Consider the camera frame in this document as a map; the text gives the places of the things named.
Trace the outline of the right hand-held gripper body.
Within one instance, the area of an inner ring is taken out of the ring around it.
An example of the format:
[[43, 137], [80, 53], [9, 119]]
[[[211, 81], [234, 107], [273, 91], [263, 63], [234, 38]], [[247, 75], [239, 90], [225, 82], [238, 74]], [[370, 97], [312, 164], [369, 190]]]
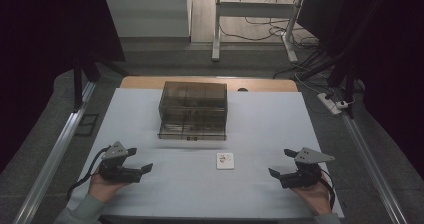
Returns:
[[294, 173], [281, 175], [280, 182], [283, 188], [310, 187], [321, 179], [320, 163], [334, 161], [331, 155], [303, 147], [293, 158], [297, 170]]

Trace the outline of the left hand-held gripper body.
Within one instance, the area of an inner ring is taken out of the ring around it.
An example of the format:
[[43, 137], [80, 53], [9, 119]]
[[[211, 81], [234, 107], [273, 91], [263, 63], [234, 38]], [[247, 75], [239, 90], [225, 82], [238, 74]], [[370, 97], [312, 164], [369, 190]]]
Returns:
[[139, 183], [142, 177], [140, 169], [125, 168], [127, 149], [116, 141], [102, 157], [99, 174], [106, 181], [117, 183]]

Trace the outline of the small white printed card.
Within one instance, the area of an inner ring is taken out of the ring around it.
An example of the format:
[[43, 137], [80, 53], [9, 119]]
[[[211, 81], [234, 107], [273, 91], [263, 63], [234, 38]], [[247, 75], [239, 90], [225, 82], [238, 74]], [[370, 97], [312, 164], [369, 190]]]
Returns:
[[233, 153], [217, 153], [216, 167], [218, 170], [232, 170], [235, 168]]

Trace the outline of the transparent brown plastic drawer box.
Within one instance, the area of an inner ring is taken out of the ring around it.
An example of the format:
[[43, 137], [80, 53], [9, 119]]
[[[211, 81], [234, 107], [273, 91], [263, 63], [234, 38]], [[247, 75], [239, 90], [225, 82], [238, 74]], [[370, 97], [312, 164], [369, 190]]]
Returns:
[[160, 139], [225, 141], [227, 85], [166, 81], [159, 103]]

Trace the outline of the person's left hand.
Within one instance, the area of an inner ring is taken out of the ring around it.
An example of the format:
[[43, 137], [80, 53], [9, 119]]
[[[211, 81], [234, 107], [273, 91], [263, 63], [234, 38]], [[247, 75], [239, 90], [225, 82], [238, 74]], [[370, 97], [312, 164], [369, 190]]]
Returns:
[[93, 174], [90, 179], [88, 194], [102, 203], [107, 203], [125, 186], [128, 186], [128, 183], [106, 181], [100, 174]]

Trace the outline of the person's right hand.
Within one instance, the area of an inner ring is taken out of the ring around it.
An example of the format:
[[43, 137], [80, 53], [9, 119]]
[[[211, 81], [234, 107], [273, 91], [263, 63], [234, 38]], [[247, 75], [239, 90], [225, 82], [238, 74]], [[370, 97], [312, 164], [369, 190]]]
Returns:
[[314, 215], [327, 215], [332, 213], [332, 208], [326, 185], [326, 179], [322, 178], [313, 186], [292, 188], [292, 191], [302, 199]]

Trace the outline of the white table mat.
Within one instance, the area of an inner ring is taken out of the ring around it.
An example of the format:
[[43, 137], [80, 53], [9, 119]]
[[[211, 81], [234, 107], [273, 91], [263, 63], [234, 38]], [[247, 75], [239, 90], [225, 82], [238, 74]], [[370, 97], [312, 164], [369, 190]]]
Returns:
[[[225, 141], [163, 140], [161, 93], [116, 89], [91, 151], [121, 142], [137, 148], [128, 168], [153, 164], [139, 183], [121, 189], [106, 206], [108, 216], [153, 219], [281, 220], [311, 212], [282, 188], [268, 168], [296, 169], [284, 149], [320, 148], [299, 92], [231, 92]], [[233, 153], [235, 168], [218, 170], [217, 153]]]

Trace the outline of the white power strip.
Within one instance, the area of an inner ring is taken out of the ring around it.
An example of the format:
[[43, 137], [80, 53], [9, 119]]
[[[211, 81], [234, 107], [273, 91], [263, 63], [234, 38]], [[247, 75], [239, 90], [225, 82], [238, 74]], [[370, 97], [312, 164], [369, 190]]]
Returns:
[[326, 93], [319, 93], [317, 95], [317, 98], [331, 114], [339, 115], [341, 113], [341, 110], [337, 108], [336, 104], [330, 99], [330, 97]]

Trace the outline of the wooden table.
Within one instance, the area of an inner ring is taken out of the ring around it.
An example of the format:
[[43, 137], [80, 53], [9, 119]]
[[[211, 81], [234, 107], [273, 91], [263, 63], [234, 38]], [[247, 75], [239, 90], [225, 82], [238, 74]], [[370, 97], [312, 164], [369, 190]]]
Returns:
[[237, 77], [178, 77], [178, 76], [127, 76], [120, 87], [138, 89], [162, 89], [166, 81], [225, 83], [229, 91], [242, 88], [249, 92], [297, 92], [298, 88], [292, 80], [237, 78]]

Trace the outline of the black curtain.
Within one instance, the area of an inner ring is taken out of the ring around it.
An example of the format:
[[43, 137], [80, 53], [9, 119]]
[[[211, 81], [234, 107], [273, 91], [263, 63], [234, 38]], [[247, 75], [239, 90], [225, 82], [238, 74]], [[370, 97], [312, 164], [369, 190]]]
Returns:
[[300, 24], [334, 62], [328, 84], [365, 85], [365, 109], [424, 186], [424, 0], [304, 0]]
[[125, 59], [106, 0], [0, 0], [0, 173], [45, 109], [57, 76]]

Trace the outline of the white cabinet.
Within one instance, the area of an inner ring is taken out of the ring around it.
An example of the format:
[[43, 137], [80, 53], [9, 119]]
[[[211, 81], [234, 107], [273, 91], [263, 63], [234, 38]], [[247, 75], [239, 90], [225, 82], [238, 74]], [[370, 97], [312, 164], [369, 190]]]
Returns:
[[119, 37], [186, 38], [192, 0], [106, 0]]

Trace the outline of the aluminium rail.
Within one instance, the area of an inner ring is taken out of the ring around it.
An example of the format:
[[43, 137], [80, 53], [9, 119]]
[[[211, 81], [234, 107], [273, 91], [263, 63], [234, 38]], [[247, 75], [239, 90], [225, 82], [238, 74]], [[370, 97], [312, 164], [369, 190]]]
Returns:
[[358, 150], [359, 156], [361, 157], [364, 166], [379, 193], [380, 199], [392, 221], [393, 224], [409, 224], [404, 212], [397, 200], [394, 192], [390, 185], [386, 181], [382, 174], [371, 150], [368, 147], [368, 143], [364, 139], [354, 119], [351, 119], [349, 115], [343, 114], [342, 120], [350, 133], [352, 140]]
[[95, 87], [96, 84], [94, 82], [88, 82], [84, 87], [81, 107], [69, 115], [69, 118], [67, 119], [59, 137], [57, 138], [49, 156], [47, 157], [39, 175], [32, 185], [12, 224], [31, 224], [72, 140], [79, 122], [87, 109]]

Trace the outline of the white metal desk frame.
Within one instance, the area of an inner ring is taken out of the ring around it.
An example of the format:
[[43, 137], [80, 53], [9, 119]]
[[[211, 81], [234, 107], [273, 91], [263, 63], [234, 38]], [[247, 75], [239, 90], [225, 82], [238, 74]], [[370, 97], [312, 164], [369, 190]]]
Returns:
[[222, 2], [215, 0], [215, 27], [212, 46], [212, 60], [220, 59], [220, 18], [221, 17], [253, 17], [282, 18], [288, 20], [288, 26], [281, 35], [288, 59], [297, 63], [298, 58], [290, 40], [303, 0], [294, 0], [293, 4], [266, 4], [247, 2]]

